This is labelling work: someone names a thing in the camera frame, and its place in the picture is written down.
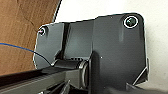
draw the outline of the screw head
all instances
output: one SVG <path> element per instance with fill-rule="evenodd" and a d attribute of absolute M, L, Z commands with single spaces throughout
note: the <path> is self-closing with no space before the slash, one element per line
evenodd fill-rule
<path fill-rule="evenodd" d="M 44 34 L 45 34 L 45 30 L 44 30 L 45 28 L 41 28 L 39 31 L 38 31 L 38 33 L 41 35 L 41 36 L 43 36 Z"/>
<path fill-rule="evenodd" d="M 138 19 L 135 16 L 129 16 L 124 20 L 124 25 L 127 28 L 134 28 L 138 24 Z"/>

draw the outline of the white wall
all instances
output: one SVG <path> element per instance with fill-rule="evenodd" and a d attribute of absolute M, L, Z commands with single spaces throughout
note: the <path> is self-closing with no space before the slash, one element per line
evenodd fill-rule
<path fill-rule="evenodd" d="M 168 0 L 62 0 L 56 22 L 94 19 L 97 16 L 137 12 L 144 17 L 149 81 L 148 89 L 168 91 Z"/>

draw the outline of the metal bar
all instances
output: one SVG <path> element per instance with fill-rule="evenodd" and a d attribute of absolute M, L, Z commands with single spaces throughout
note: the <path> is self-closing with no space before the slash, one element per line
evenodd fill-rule
<path fill-rule="evenodd" d="M 37 94 L 46 90 L 53 84 L 59 84 L 65 80 L 65 72 L 55 73 L 49 76 L 39 77 L 30 81 L 7 87 L 0 90 L 1 94 Z"/>

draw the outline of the gray surface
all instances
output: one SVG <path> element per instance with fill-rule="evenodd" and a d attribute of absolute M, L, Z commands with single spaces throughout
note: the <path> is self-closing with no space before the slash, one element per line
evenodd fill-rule
<path fill-rule="evenodd" d="M 54 56 L 61 50 L 63 39 L 63 23 L 51 23 L 47 26 L 49 31 L 43 36 L 37 35 L 35 51 L 43 55 L 50 63 L 54 61 Z M 38 55 L 34 55 L 34 62 L 37 69 L 49 66 L 49 64 Z"/>
<path fill-rule="evenodd" d="M 123 25 L 129 15 L 139 20 L 135 28 Z M 146 67 L 143 18 L 138 14 L 98 17 L 94 22 L 93 52 L 92 93 L 102 94 L 107 87 L 125 90 L 126 83 L 133 84 Z"/>
<path fill-rule="evenodd" d="M 89 59 L 92 52 L 93 21 L 70 23 L 70 32 L 65 48 L 65 59 Z"/>

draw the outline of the wire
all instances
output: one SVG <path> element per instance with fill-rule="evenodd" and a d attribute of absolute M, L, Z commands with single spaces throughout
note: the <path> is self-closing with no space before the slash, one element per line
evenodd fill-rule
<path fill-rule="evenodd" d="M 8 43 L 0 43 L 0 45 L 7 45 L 7 46 L 11 46 L 11 47 L 15 47 L 15 48 L 19 48 L 19 49 L 23 49 L 23 50 L 27 50 L 29 52 L 32 52 L 32 53 L 35 53 L 37 54 L 38 56 L 42 57 L 45 61 L 47 61 L 47 63 L 51 66 L 51 64 L 49 63 L 49 61 L 41 54 L 33 51 L 33 50 L 30 50 L 30 49 L 27 49 L 27 48 L 23 48 L 23 47 L 20 47 L 20 46 L 16 46 L 16 45 L 12 45 L 12 44 L 8 44 Z"/>

